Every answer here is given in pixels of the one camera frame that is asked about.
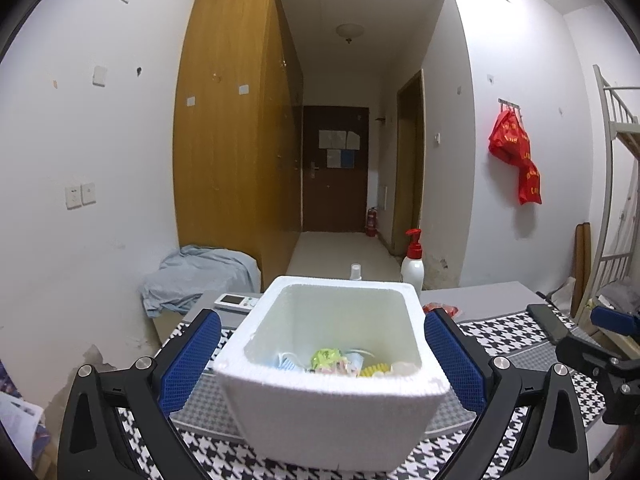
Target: ceiling light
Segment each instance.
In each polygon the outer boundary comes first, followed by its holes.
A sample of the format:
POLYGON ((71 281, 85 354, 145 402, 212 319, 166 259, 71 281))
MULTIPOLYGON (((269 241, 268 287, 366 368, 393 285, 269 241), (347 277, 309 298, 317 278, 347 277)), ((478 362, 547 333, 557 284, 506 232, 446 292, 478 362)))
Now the ceiling light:
POLYGON ((336 27, 335 33, 347 40, 347 43, 351 43, 354 38, 359 38, 364 34, 364 27, 357 23, 343 23, 336 27))

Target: wooden wardrobe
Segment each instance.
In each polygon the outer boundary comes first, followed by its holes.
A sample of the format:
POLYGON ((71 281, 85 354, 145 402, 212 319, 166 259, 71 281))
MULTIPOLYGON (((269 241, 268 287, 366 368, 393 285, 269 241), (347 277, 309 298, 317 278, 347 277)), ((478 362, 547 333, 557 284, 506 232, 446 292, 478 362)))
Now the wooden wardrobe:
POLYGON ((264 288, 300 235, 302 88, 280 0, 195 0, 175 98, 178 239, 250 254, 264 288))

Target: styrofoam box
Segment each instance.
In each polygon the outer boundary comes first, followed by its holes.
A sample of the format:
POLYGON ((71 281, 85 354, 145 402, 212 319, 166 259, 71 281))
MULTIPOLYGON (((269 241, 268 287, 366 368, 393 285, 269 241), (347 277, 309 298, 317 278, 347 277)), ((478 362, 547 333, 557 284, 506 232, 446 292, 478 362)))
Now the styrofoam box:
POLYGON ((411 285, 282 276, 214 362, 238 428, 259 455, 311 468, 391 471, 420 441, 449 382, 424 339, 411 285), (321 348, 410 362, 408 377, 352 378, 278 370, 321 348))

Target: coat rack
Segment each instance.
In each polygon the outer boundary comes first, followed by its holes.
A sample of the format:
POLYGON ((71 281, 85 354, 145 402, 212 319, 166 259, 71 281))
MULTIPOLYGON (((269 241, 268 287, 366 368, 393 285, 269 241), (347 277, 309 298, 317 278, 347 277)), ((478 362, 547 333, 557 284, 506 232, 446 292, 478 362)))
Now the coat rack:
POLYGON ((506 101, 505 99, 498 99, 498 102, 501 105, 507 105, 509 108, 516 108, 516 110, 520 110, 520 105, 517 105, 515 103, 511 103, 509 101, 506 101))
POLYGON ((524 127, 524 122, 522 120, 522 111, 520 110, 520 105, 517 105, 516 103, 512 103, 510 101, 507 101, 506 99, 500 99, 500 98, 498 99, 498 102, 501 105, 507 106, 509 108, 513 108, 514 110, 517 110, 518 111, 517 115, 518 115, 518 118, 520 120, 520 125, 524 127))

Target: crumpled blanket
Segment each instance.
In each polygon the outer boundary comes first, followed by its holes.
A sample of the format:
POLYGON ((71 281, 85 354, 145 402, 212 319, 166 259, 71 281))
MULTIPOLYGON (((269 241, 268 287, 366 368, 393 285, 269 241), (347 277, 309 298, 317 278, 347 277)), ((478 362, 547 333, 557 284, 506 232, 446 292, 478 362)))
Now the crumpled blanket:
POLYGON ((241 294, 260 292, 260 286, 260 269, 248 254, 189 245, 169 254, 140 294, 146 314, 158 317, 165 308, 187 314, 206 290, 241 294))

